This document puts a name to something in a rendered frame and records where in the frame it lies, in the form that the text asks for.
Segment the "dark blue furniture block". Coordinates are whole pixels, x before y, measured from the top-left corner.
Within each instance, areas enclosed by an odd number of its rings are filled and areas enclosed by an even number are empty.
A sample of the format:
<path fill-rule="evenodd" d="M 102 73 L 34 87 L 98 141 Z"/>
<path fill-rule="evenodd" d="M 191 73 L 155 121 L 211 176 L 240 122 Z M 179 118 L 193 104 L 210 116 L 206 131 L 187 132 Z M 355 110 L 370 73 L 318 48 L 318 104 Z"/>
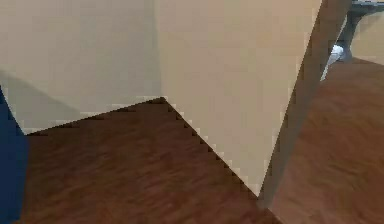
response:
<path fill-rule="evenodd" d="M 27 138 L 0 89 L 0 224 L 20 219 L 27 159 Z"/>

